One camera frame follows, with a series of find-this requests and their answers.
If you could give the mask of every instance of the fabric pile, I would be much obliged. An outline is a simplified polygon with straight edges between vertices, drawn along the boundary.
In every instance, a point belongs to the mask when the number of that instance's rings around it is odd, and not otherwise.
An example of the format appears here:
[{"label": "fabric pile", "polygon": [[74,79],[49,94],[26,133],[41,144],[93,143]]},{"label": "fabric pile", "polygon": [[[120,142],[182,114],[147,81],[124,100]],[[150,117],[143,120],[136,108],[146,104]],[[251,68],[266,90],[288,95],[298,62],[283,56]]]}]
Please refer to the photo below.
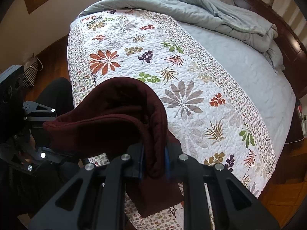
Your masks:
[{"label": "fabric pile", "polygon": [[138,212],[144,218],[183,201],[178,185],[164,178],[166,142],[179,141],[167,128],[161,100],[145,83],[129,77],[106,80],[74,110],[43,126],[53,150],[79,158],[106,153],[111,161],[142,140],[145,178],[126,187]]}]

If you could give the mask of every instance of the curtain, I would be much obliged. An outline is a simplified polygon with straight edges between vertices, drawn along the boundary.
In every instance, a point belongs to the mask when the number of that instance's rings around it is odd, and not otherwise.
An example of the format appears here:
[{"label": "curtain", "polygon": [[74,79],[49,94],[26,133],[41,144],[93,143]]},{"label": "curtain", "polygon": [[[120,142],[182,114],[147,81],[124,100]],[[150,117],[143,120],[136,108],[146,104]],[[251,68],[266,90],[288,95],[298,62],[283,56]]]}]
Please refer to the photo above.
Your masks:
[{"label": "curtain", "polygon": [[262,0],[277,12],[307,47],[307,22],[294,0]]}]

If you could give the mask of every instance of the light blue comforter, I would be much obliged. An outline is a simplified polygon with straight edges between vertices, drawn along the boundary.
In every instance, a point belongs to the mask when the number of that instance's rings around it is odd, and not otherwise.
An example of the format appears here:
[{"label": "light blue comforter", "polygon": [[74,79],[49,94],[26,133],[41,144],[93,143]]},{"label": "light blue comforter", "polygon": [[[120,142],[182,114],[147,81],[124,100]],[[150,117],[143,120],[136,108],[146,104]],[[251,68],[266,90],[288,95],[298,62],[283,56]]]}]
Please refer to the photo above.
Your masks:
[{"label": "light blue comforter", "polygon": [[274,24],[258,14],[219,0],[102,0],[77,18],[120,8],[144,9],[237,38],[264,53],[278,36]]}]

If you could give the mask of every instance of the white cable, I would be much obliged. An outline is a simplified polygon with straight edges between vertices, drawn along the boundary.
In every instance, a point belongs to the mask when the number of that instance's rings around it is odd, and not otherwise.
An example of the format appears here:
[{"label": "white cable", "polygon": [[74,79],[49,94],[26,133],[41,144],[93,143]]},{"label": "white cable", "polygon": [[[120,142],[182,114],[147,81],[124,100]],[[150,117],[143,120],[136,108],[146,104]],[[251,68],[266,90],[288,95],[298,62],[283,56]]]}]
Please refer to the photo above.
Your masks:
[{"label": "white cable", "polygon": [[304,138],[305,138],[305,137],[303,137],[303,138],[302,138],[302,139],[300,139],[300,140],[297,140],[297,141],[294,141],[294,142],[290,142],[290,143],[285,143],[285,144],[292,144],[292,143],[296,143],[296,142],[299,142],[299,141],[304,140]]},{"label": "white cable", "polygon": [[39,70],[38,69],[38,67],[37,67],[37,69],[35,69],[33,66],[30,66],[30,67],[32,67],[35,71],[37,71],[37,72],[40,72],[42,69],[43,69],[43,64],[42,64],[42,62],[40,61],[40,59],[37,57],[37,56],[34,56],[38,61],[39,61],[39,63],[41,64],[41,69]]}]

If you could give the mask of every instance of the wooden floor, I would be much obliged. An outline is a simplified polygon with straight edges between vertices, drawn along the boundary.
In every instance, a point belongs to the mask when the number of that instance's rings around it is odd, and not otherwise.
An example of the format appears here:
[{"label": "wooden floor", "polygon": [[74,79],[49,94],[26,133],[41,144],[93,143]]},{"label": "wooden floor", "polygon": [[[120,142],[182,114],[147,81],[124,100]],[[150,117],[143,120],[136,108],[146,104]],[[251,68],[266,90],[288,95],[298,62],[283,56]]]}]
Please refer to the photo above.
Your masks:
[{"label": "wooden floor", "polygon": [[26,101],[35,101],[42,90],[56,78],[64,77],[70,80],[67,68],[67,42],[68,35],[37,55],[43,69],[37,73],[34,87],[26,91]]},{"label": "wooden floor", "polygon": [[[37,74],[34,87],[27,91],[26,100],[36,100],[40,92],[58,77],[69,80],[67,42],[65,36],[38,54],[44,68]],[[275,172],[259,197],[280,226],[291,218],[307,194],[306,171],[307,140],[285,145]]]}]

